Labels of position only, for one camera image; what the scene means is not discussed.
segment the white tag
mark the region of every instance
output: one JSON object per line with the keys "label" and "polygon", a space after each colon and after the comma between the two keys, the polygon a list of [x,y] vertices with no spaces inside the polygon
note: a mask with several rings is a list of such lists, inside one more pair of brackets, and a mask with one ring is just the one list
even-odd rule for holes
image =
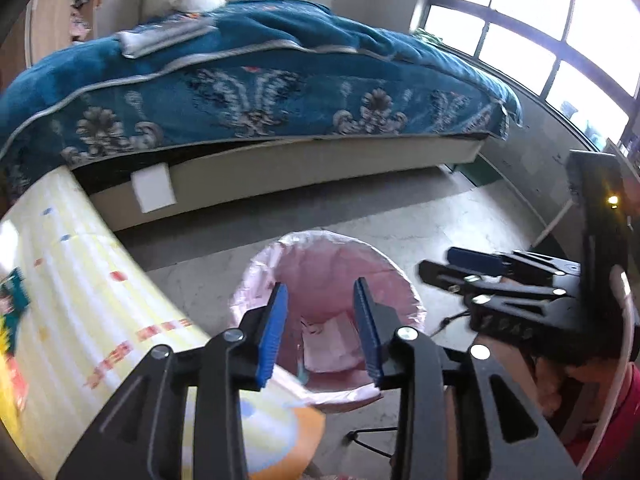
{"label": "white tag", "polygon": [[175,204],[169,167],[164,162],[131,173],[131,185],[143,213]]}

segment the red shirt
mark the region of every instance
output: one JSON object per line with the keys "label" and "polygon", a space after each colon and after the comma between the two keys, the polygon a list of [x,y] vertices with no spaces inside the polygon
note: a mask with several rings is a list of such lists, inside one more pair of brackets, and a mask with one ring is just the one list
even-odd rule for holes
{"label": "red shirt", "polygon": [[[640,370],[634,365],[626,398],[611,419],[600,447],[584,474],[585,478],[598,475],[611,466],[638,426],[640,426]],[[593,430],[583,431],[566,446],[566,450],[576,464],[587,449],[592,434]]]}

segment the trash can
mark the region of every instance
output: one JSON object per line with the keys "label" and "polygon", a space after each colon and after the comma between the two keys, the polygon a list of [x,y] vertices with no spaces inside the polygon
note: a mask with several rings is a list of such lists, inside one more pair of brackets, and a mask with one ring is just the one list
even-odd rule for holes
{"label": "trash can", "polygon": [[330,231],[290,233],[254,256],[231,301],[239,323],[266,304],[276,282],[289,290],[289,315],[273,380],[325,412],[380,398],[365,370],[353,313],[353,285],[367,279],[376,302],[422,330],[426,311],[402,270],[376,248]]}

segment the bed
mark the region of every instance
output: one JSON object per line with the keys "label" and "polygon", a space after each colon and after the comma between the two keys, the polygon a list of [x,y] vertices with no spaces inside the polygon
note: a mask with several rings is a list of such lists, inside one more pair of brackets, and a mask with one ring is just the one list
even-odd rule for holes
{"label": "bed", "polygon": [[[12,198],[62,164],[135,165],[202,147],[171,167],[173,206],[142,214],[128,180],[96,189],[92,202],[117,231],[261,193],[470,162],[488,135],[521,121],[501,81],[335,16],[332,3],[232,0],[198,17],[206,33],[135,59],[116,36],[45,58],[0,98]],[[190,19],[167,17],[169,0],[140,0],[138,12],[133,35]]]}

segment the white bed base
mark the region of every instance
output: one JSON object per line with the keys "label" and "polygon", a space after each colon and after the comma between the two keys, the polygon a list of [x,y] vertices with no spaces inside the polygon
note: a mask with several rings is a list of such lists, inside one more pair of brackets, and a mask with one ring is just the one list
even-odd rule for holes
{"label": "white bed base", "polygon": [[462,164],[482,140],[447,137],[272,141],[194,158],[170,168],[177,203],[146,214],[131,182],[91,195],[112,231],[239,198],[389,171]]}

